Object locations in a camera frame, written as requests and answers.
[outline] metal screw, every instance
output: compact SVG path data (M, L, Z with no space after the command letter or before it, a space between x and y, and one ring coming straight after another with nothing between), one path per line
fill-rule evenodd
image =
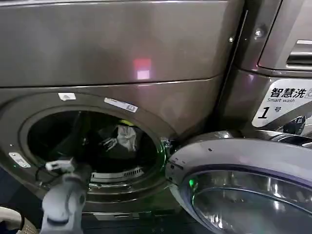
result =
M264 36L264 31L261 28L257 28L255 33L254 33L254 38L262 38Z

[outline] green light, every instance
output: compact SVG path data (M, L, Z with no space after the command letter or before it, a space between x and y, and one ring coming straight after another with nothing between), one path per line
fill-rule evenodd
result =
M190 179L189 184L190 184L191 187L193 187L193 185L194 185L194 180L193 180L193 179Z

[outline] open washing machine door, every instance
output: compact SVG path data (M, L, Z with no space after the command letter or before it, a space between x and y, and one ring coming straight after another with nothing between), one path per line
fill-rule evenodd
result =
M180 205L214 233L310 233L311 142L270 131L209 133L171 156L166 177Z

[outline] dark floor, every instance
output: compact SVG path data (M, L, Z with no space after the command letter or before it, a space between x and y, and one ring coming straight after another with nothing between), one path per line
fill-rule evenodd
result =
M0 205L19 210L40 228L41 201L0 168ZM83 219L85 234L210 234L185 212L176 215L128 221Z

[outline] white label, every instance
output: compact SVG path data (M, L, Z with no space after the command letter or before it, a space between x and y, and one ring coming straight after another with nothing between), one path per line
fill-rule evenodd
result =
M126 102L122 102L122 101L117 101L115 99L112 99L112 98L105 98L104 99L104 102L105 103L108 103L108 104L111 104L113 106L116 106L116 107L119 107L121 109L124 109L126 111L130 111L130 112L137 112L137 109L138 107L134 106L134 105L131 105L129 103L126 103Z
M280 79L269 87L252 124L254 127L263 127L310 101L311 79Z
M30 164L19 154L16 152L9 153L9 156L21 167L29 168Z
M62 101L76 100L76 95L74 93L58 93L58 96Z

